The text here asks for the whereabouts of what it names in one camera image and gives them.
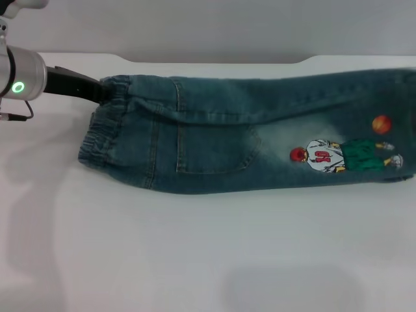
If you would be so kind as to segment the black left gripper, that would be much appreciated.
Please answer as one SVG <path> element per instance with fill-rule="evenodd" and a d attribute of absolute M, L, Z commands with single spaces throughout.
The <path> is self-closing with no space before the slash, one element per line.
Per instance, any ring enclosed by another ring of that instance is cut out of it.
<path fill-rule="evenodd" d="M 48 66 L 44 93 L 81 98 L 104 105 L 112 97 L 113 85 L 108 80 L 97 81 L 66 68 Z"/>

